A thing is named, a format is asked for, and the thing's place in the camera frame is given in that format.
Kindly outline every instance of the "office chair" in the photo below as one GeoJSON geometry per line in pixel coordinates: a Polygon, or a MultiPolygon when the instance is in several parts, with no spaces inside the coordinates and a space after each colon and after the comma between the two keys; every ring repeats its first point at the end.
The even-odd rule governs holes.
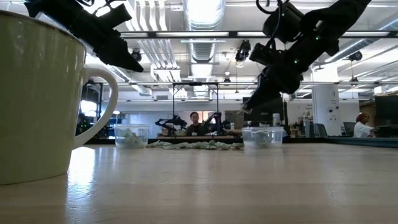
{"type": "Polygon", "coordinates": [[[346,135],[348,137],[353,137],[354,136],[354,127],[355,127],[355,122],[343,122],[344,124],[344,129],[346,130],[346,135]]]}
{"type": "Polygon", "coordinates": [[[324,138],[328,136],[325,125],[323,124],[313,124],[313,132],[316,138],[324,138]]]}

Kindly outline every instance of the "white pillar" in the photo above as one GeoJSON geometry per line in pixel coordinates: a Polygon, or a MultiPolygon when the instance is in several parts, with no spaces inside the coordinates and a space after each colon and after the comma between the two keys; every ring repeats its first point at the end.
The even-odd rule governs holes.
{"type": "MultiPolygon", "coordinates": [[[[327,65],[312,73],[315,82],[338,82],[337,67],[327,65]]],[[[312,87],[313,122],[325,125],[329,136],[341,136],[340,101],[338,85],[312,87]]]]}

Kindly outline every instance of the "table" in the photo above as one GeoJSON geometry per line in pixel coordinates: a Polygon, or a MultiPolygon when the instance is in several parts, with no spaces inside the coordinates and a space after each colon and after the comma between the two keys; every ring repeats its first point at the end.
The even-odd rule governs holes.
{"type": "Polygon", "coordinates": [[[159,136],[156,139],[234,139],[234,136],[159,136]]]}
{"type": "Polygon", "coordinates": [[[68,175],[0,186],[0,223],[398,222],[398,151],[73,151],[68,175]]]}

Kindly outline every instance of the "person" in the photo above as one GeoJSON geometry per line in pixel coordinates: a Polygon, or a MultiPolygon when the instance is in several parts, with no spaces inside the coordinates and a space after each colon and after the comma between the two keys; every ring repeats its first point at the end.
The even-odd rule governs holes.
{"type": "Polygon", "coordinates": [[[369,115],[361,113],[356,118],[356,124],[354,127],[354,138],[373,138],[374,128],[369,127],[366,123],[369,121],[369,115]]]}
{"type": "Polygon", "coordinates": [[[199,114],[192,112],[190,117],[192,124],[187,128],[187,136],[204,136],[206,132],[201,123],[199,123],[199,114]]]}

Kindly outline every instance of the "mug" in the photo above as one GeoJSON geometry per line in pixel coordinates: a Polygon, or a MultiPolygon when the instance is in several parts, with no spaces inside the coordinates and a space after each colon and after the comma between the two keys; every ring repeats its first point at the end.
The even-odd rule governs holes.
{"type": "Polygon", "coordinates": [[[64,30],[6,11],[0,30],[0,185],[65,174],[72,149],[111,117],[118,84],[108,71],[85,65],[85,46],[64,30]],[[75,137],[81,89],[92,76],[109,83],[109,105],[75,137]]]}

